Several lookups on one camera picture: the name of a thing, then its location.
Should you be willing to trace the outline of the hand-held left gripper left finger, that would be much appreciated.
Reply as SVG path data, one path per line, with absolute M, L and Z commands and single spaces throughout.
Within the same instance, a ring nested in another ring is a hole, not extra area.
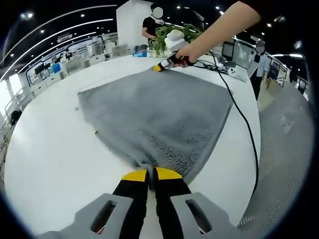
M 126 174 L 112 194 L 103 194 L 80 209 L 71 225 L 38 239 L 138 239 L 146 216 L 149 173 Z

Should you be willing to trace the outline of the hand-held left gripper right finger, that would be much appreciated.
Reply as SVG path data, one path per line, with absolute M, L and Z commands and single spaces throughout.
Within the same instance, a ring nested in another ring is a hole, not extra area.
M 164 239 L 249 238 L 230 223 L 227 212 L 201 193 L 191 192 L 177 172 L 156 167 L 152 181 Z

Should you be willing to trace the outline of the person's right hand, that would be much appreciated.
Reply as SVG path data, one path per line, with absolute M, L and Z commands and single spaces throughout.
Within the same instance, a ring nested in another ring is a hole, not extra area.
M 195 42 L 188 44 L 177 51 L 175 56 L 178 59 L 178 62 L 174 64 L 174 66 L 182 68 L 188 67 L 188 62 L 190 64 L 195 63 L 199 57 L 206 54 L 208 51 L 208 48 L 195 44 Z

